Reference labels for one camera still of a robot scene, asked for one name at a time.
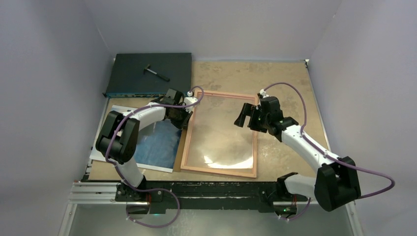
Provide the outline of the blue landscape photo print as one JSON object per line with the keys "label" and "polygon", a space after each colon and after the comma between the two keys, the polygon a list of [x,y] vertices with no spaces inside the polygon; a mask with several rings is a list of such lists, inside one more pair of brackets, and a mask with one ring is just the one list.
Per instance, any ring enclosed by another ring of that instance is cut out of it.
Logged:
{"label": "blue landscape photo print", "polygon": [[[127,113],[135,108],[114,105],[111,111]],[[133,158],[137,167],[171,173],[179,146],[181,130],[175,128],[169,120],[152,124],[139,131],[136,151]],[[90,154],[93,160],[105,161],[95,146]]]}

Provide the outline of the brown cardboard backing board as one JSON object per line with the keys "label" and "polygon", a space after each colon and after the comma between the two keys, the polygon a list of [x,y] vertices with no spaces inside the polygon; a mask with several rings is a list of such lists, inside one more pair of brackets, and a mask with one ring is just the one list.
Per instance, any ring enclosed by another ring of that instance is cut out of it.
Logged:
{"label": "brown cardboard backing board", "polygon": [[181,136],[180,136],[180,140],[179,140],[179,146],[178,146],[178,149],[177,149],[177,154],[176,154],[176,158],[175,158],[175,162],[174,162],[174,166],[173,166],[173,171],[174,172],[180,172],[180,170],[181,170],[180,167],[181,167],[182,156],[183,156],[183,152],[184,152],[186,135],[187,135],[187,131],[183,130],[181,132]]}

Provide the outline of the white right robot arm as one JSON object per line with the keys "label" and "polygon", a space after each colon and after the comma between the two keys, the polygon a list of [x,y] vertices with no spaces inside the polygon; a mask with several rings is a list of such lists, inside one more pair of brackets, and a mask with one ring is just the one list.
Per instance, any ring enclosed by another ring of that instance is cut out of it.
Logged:
{"label": "white right robot arm", "polygon": [[234,124],[243,127],[246,118],[250,130],[274,136],[315,171],[315,177],[290,173],[278,178],[276,193],[280,199],[302,195],[316,200],[322,209],[330,212],[361,196],[353,159],[341,158],[311,140],[295,119],[283,115],[276,97],[263,97],[257,105],[244,103]]}

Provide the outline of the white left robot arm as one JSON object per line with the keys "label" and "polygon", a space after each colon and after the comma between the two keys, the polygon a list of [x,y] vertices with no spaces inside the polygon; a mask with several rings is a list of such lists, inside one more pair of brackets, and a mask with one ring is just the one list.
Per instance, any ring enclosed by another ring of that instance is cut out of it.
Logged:
{"label": "white left robot arm", "polygon": [[141,201],[147,194],[146,178],[139,171],[133,158],[139,131],[160,121],[169,120],[177,129],[184,130],[193,114],[193,109],[201,102],[194,92],[184,94],[175,89],[149,102],[147,105],[127,113],[108,113],[99,132],[95,148],[114,166],[127,194],[134,201]]}

